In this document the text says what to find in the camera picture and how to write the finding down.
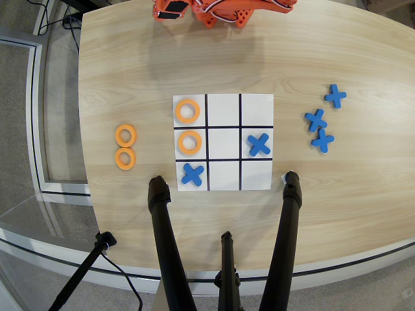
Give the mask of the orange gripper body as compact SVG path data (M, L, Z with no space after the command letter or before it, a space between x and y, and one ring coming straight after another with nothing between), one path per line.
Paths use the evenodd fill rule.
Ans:
M155 0L152 13L157 21L183 18L191 6L189 0Z

